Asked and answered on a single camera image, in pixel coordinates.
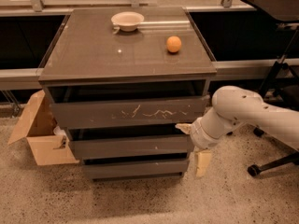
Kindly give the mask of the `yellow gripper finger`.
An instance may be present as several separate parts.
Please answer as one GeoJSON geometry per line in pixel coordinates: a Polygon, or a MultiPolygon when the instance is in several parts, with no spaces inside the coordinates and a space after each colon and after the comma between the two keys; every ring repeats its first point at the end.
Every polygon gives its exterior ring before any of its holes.
{"type": "Polygon", "coordinates": [[[195,157],[195,176],[203,177],[206,174],[208,165],[211,162],[212,154],[210,150],[202,150],[194,153],[195,157]]]}
{"type": "Polygon", "coordinates": [[[181,130],[185,134],[191,133],[191,124],[189,123],[177,123],[175,127],[179,130],[181,130]]]}

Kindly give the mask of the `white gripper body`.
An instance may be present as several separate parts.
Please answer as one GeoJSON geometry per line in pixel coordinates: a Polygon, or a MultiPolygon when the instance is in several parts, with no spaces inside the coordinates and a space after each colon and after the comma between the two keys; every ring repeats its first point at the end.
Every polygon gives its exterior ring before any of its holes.
{"type": "Polygon", "coordinates": [[[203,129],[201,118],[191,124],[190,138],[192,143],[199,149],[211,149],[219,143],[218,139],[210,137],[203,129]]]}

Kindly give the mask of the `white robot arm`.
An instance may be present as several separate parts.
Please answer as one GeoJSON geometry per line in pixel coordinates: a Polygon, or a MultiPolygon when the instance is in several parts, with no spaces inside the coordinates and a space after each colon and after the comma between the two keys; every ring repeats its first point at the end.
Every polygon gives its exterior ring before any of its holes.
{"type": "Polygon", "coordinates": [[[211,161],[211,148],[221,138],[250,124],[285,145],[299,150],[299,112],[267,104],[260,94],[236,86],[224,86],[212,96],[212,107],[193,123],[177,123],[197,147],[196,176],[202,177],[211,161]]]}

